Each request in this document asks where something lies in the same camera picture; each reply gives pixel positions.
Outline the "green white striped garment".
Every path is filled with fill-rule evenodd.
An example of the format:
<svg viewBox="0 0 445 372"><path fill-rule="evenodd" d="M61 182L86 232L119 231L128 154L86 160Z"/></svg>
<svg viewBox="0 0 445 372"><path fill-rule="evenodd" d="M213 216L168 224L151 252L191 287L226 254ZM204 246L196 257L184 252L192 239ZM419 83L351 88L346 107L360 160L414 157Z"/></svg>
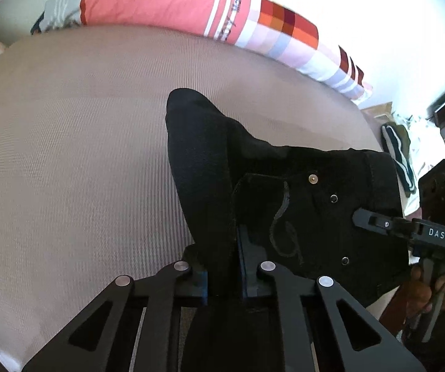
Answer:
<svg viewBox="0 0 445 372"><path fill-rule="evenodd" d="M416 178L410 160L410 138L402 124L387 122L381 126L382 148L394 163L406 197L417 192Z"/></svg>

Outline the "white crumpled cloth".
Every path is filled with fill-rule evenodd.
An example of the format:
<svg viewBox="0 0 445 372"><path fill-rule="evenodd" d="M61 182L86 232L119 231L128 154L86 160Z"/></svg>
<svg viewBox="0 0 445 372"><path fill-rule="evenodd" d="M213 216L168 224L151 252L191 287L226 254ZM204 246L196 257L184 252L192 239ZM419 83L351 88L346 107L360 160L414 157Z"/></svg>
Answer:
<svg viewBox="0 0 445 372"><path fill-rule="evenodd" d="M419 179L445 158L445 142L440 129L424 117L403 117L398 113L393 117L407 129L410 139L409 159L416 192L403 205L404 214L408 216L420 207Z"/></svg>

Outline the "beige bed mattress sheet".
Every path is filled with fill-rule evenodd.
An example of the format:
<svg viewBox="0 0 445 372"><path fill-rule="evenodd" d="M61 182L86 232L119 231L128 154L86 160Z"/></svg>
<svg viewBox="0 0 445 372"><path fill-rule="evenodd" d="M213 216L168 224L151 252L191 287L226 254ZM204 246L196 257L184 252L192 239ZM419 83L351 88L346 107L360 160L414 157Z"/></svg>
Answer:
<svg viewBox="0 0 445 372"><path fill-rule="evenodd" d="M275 145L379 150L338 92L285 65L167 29L39 34L0 57L0 362L19 371L115 276L191 237L167 154L168 94L202 92Z"/></svg>

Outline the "pink checkered long pillow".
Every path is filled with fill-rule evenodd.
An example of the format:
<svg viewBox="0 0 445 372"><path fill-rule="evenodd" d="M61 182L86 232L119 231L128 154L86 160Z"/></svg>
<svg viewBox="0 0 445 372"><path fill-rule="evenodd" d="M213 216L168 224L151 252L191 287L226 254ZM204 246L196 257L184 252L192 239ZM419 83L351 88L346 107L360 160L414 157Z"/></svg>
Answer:
<svg viewBox="0 0 445 372"><path fill-rule="evenodd" d="M278 61L355 104L372 86L352 57L314 23L271 0L47 0L31 34L140 25L213 39Z"/></svg>

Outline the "cardboard box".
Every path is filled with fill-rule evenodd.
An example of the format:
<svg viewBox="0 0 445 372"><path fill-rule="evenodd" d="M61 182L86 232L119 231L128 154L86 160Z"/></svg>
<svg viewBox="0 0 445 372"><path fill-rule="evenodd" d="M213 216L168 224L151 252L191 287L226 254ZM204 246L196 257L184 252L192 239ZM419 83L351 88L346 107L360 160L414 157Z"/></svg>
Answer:
<svg viewBox="0 0 445 372"><path fill-rule="evenodd" d="M380 124L393 122L393 104L391 102L365 108L361 111L368 118L372 118Z"/></svg>

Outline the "black pants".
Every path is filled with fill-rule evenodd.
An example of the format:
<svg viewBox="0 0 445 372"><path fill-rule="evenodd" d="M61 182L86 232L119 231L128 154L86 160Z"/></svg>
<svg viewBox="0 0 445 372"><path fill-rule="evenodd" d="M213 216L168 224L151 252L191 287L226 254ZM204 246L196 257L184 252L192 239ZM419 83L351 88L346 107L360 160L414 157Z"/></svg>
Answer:
<svg viewBox="0 0 445 372"><path fill-rule="evenodd" d="M388 155L273 146L186 88L169 94L165 121L171 172L207 278L184 371L253 371L249 333L259 312L243 299L241 226L269 260L303 278L331 277L366 310L400 284L405 242L352 221L359 208L401 216Z"/></svg>

